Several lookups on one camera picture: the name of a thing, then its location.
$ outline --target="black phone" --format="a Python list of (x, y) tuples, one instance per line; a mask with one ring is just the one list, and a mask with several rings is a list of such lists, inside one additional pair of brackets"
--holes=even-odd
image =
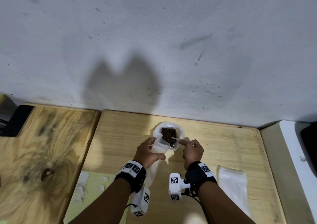
[(4, 127), (0, 136), (17, 137), (21, 132), (26, 120), (31, 114), (33, 105), (19, 105), (12, 117)]

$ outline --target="brown beans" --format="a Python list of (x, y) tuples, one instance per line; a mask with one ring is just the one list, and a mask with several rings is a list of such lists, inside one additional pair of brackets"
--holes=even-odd
[(170, 129), (170, 128), (162, 128), (162, 139), (170, 144), (171, 147), (174, 147), (174, 144), (176, 142), (175, 139), (172, 139), (171, 137), (177, 138), (176, 136), (176, 130)]

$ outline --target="yellow-green paper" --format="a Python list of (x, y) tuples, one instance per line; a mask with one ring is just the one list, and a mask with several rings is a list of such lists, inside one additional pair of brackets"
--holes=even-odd
[[(108, 177), (108, 181), (105, 182), (103, 177)], [(102, 191), (100, 190), (100, 186), (104, 186), (105, 189), (113, 182), (115, 175), (112, 174), (103, 174), (97, 172), (89, 172), (89, 176), (86, 180), (86, 185), (83, 187), (84, 191), (87, 194), (82, 198), (82, 203), (74, 202), (74, 200), (78, 197), (78, 191), (74, 191), (72, 199), (69, 203), (65, 218), (64, 224), (69, 223), (73, 220), (78, 214), (80, 214), (90, 203), (97, 199), (98, 196), (101, 195)], [(125, 209), (123, 216), (121, 218), (120, 224), (126, 223), (126, 215), (128, 213), (128, 209)]]

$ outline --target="wood knot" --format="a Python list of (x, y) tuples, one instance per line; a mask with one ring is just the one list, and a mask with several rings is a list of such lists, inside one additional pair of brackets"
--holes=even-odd
[(43, 172), (42, 172), (42, 176), (41, 176), (41, 181), (45, 182), (48, 181), (50, 179), (52, 179), (53, 175), (54, 175), (55, 171), (50, 169), (50, 168), (46, 168)]

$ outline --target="person's left hand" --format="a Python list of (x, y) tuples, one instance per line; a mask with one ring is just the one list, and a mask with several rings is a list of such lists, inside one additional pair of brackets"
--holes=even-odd
[(153, 145), (155, 140), (155, 137), (147, 138), (145, 142), (141, 143), (137, 147), (137, 152), (133, 158), (133, 160), (139, 162), (145, 170), (152, 166), (157, 160), (166, 159), (166, 156), (162, 153), (159, 154), (151, 152), (152, 146), (150, 145)]

